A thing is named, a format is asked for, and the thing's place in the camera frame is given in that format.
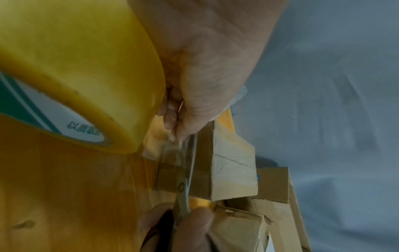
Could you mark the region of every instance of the gray fabric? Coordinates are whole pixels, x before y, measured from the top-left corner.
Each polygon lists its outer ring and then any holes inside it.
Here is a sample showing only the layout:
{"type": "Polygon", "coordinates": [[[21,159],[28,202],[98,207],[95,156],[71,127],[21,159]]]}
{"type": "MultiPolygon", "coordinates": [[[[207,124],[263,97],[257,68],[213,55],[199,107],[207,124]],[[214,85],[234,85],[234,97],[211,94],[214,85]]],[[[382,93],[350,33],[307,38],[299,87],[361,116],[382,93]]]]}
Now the gray fabric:
{"type": "Polygon", "coordinates": [[[315,252],[399,251],[399,2],[294,0],[232,108],[315,252]]]}

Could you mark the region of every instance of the hand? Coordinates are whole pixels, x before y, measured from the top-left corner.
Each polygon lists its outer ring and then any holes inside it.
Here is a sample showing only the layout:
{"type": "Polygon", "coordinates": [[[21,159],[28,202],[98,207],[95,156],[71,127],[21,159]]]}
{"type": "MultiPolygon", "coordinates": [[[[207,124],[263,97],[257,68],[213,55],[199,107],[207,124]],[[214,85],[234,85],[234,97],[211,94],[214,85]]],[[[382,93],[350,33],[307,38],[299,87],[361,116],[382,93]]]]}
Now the hand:
{"type": "MultiPolygon", "coordinates": [[[[140,219],[140,227],[149,229],[155,226],[162,215],[172,207],[173,204],[160,204],[154,207],[140,219]]],[[[173,238],[172,252],[210,252],[206,235],[211,228],[213,218],[214,214],[209,208],[194,209],[177,227],[173,238]]],[[[158,236],[150,238],[140,252],[154,252],[158,240],[158,236]]],[[[221,251],[225,251],[216,237],[212,236],[212,240],[221,251]]]]}
{"type": "Polygon", "coordinates": [[[158,115],[183,141],[221,113],[244,85],[286,0],[129,3],[163,64],[167,95],[158,115]]]}

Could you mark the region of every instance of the packing tape roll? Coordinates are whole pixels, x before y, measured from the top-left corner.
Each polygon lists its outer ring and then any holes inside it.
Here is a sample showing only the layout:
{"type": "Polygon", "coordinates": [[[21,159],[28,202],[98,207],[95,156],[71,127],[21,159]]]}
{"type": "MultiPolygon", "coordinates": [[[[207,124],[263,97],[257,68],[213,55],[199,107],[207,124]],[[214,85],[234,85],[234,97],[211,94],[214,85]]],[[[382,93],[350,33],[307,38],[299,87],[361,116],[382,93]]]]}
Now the packing tape roll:
{"type": "Polygon", "coordinates": [[[124,1],[1,1],[0,69],[0,113],[115,153],[138,149],[165,92],[124,1]]]}

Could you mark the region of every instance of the cardboard box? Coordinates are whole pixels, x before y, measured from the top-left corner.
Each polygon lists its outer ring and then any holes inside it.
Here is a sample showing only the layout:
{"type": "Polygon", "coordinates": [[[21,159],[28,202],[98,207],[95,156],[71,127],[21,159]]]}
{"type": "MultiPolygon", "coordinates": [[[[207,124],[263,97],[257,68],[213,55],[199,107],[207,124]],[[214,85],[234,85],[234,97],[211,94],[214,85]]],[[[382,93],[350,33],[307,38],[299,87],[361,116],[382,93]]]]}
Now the cardboard box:
{"type": "Polygon", "coordinates": [[[229,252],[265,252],[267,224],[264,216],[247,211],[216,207],[211,232],[229,252]]]}
{"type": "Polygon", "coordinates": [[[265,215],[276,252],[308,252],[309,240],[288,168],[257,169],[259,193],[231,199],[227,206],[265,215]]]}
{"type": "MultiPolygon", "coordinates": [[[[155,187],[175,192],[177,149],[165,148],[155,187]]],[[[217,201],[257,193],[254,147],[221,123],[209,122],[198,133],[190,196],[217,201]]]]}

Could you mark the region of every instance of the scissor handle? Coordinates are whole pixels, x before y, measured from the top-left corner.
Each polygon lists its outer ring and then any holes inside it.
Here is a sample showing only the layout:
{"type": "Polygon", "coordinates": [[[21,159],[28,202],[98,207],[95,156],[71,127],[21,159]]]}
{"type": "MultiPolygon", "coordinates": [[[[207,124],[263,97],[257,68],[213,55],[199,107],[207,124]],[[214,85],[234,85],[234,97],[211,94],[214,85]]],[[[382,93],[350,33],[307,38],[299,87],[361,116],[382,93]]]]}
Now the scissor handle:
{"type": "MultiPolygon", "coordinates": [[[[158,235],[159,240],[155,252],[170,252],[172,248],[171,242],[172,242],[173,225],[174,225],[173,213],[172,210],[168,210],[162,215],[157,225],[155,225],[150,229],[150,231],[148,231],[141,245],[141,248],[143,248],[146,242],[148,242],[152,237],[158,235]]],[[[211,239],[209,235],[207,235],[207,239],[209,242],[209,247],[211,249],[211,252],[219,252],[219,249],[217,248],[215,242],[211,239]]]]}

